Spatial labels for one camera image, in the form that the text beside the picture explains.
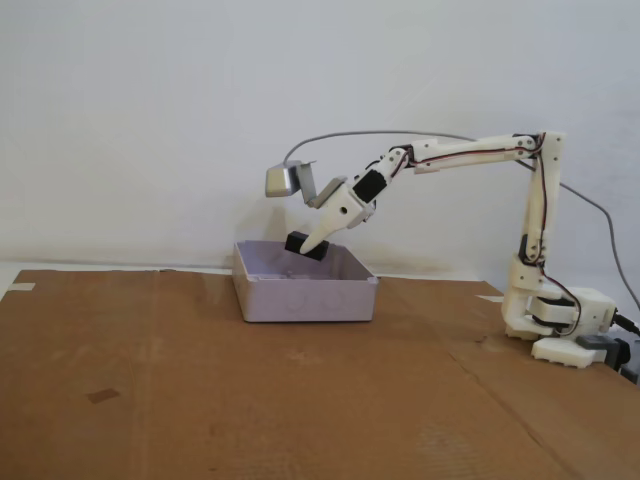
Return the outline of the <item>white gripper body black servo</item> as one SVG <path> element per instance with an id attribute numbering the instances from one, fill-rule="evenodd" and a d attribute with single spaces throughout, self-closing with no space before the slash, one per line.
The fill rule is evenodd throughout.
<path id="1" fill-rule="evenodd" d="M 366 222 L 377 207 L 377 198 L 389 186 L 389 172 L 370 167 L 349 180 L 336 177 L 321 191 L 326 209 L 321 224 L 330 230 L 352 229 Z"/>

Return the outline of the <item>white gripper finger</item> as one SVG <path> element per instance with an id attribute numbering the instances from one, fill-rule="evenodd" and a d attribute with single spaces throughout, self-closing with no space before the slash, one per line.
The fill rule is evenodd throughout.
<path id="1" fill-rule="evenodd" d="M 323 218 L 308 235 L 301 245 L 300 250 L 312 251 L 332 234 L 344 228 L 344 224 L 337 217 Z"/>

